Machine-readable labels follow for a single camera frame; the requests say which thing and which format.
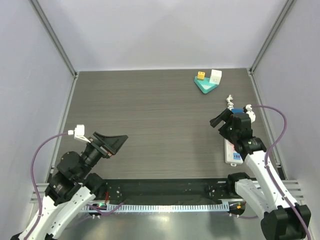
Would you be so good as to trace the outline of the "yellow plug cube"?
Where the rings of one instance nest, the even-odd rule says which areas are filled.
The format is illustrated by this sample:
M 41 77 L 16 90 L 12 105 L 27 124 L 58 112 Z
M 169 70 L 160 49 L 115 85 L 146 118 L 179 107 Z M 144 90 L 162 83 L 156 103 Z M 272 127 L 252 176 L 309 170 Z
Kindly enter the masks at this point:
M 205 72 L 199 71 L 199 72 L 197 73 L 197 79 L 198 79 L 198 80 L 204 80 L 204 78 L 205 78 Z

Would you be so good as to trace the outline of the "white plug cube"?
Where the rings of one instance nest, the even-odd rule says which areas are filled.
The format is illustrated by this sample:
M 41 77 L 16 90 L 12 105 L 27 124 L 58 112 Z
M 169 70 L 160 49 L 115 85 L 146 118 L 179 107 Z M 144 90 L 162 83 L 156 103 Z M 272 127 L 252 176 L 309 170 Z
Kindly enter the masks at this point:
M 221 70 L 216 70 L 216 69 L 211 70 L 211 74 L 210 74 L 210 78 L 209 78 L 209 82 L 211 84 L 219 85 L 221 78 L 222 78 L 222 71 Z

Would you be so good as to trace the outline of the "teal triangular socket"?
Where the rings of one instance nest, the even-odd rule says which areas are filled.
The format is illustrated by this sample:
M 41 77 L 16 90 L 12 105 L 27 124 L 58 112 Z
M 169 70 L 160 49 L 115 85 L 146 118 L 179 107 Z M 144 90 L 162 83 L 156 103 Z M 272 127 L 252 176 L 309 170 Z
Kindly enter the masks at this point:
M 197 87 L 201 90 L 203 94 L 207 94 L 219 86 L 218 84 L 210 83 L 209 77 L 204 77 L 204 79 L 198 79 L 197 76 L 195 76 L 194 83 L 197 85 Z

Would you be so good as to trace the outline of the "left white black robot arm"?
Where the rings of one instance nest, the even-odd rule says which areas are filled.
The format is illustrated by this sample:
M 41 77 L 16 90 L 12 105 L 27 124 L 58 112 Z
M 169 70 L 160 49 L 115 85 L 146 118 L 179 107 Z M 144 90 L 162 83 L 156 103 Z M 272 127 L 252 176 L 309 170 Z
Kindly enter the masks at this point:
M 83 125 L 65 135 L 84 142 L 86 148 L 81 154 L 68 151 L 61 157 L 43 197 L 35 189 L 38 211 L 24 231 L 12 236 L 13 240 L 57 240 L 82 208 L 106 195 L 106 181 L 91 170 L 100 159 L 114 156 L 128 136 L 94 132 L 87 138 Z

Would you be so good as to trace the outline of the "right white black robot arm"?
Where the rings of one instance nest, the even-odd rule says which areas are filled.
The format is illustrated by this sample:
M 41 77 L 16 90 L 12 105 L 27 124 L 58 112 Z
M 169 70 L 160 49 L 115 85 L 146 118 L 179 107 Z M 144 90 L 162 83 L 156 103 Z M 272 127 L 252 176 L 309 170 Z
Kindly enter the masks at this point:
M 255 119 L 249 104 L 237 113 L 227 108 L 210 120 L 213 128 L 223 122 L 219 134 L 234 146 L 259 184 L 256 187 L 246 173 L 233 173 L 227 177 L 226 194 L 231 198 L 240 196 L 246 201 L 260 220 L 265 239 L 309 240 L 311 211 L 307 205 L 300 205 L 287 190 L 271 163 L 269 150 L 253 135 Z

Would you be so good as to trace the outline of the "blue plug cube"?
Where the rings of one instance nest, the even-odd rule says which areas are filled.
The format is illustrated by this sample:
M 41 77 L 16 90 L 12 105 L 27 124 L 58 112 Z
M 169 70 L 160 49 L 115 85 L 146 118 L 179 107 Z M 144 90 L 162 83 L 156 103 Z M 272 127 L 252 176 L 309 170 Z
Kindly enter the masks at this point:
M 243 113 L 244 112 L 242 108 L 233 108 L 231 111 L 232 111 L 233 114 Z

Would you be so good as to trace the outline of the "white power strip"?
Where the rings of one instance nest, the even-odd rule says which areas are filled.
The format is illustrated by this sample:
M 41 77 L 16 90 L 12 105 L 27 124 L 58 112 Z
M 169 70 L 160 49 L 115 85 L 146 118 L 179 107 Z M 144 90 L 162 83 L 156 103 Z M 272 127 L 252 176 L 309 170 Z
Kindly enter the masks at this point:
M 235 151 L 234 145 L 226 139 L 224 140 L 224 161 L 232 167 L 243 164 L 242 157 Z

